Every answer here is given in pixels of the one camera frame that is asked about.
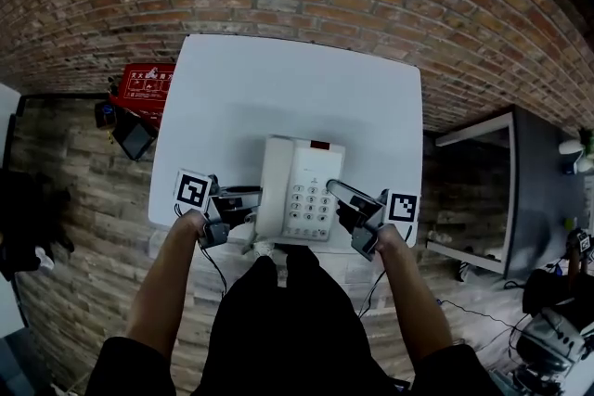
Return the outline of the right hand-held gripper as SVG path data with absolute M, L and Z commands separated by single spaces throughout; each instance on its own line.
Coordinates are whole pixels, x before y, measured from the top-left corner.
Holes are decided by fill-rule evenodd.
M 377 234 L 386 224 L 393 224 L 408 242 L 417 221 L 417 196 L 384 190 L 373 198 L 337 179 L 328 180 L 326 189 L 339 200 L 338 222 L 351 232 L 352 248 L 368 261 L 374 257 Z

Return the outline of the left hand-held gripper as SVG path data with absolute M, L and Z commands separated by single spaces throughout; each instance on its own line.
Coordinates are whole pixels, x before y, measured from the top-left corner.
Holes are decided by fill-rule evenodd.
M 181 217 L 190 210 L 198 211 L 205 219 L 199 244 L 202 249 L 224 245 L 230 226 L 252 223 L 257 217 L 261 192 L 231 192 L 218 195 L 220 186 L 214 174 L 203 175 L 188 170 L 179 170 L 174 192 L 174 212 Z M 220 213 L 231 211 L 229 224 Z

